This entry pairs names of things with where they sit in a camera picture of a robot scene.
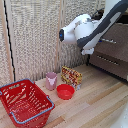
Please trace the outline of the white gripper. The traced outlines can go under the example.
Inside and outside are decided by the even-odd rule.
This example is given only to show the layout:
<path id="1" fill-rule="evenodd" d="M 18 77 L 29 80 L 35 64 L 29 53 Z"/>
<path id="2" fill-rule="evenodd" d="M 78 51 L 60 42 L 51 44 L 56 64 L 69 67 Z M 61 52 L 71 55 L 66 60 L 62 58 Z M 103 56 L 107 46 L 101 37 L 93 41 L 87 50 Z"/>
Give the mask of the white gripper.
<path id="1" fill-rule="evenodd" d="M 82 50 L 81 54 L 82 55 L 87 55 L 87 54 L 92 55 L 93 52 L 94 52 L 94 48 L 91 48 L 89 50 Z"/>

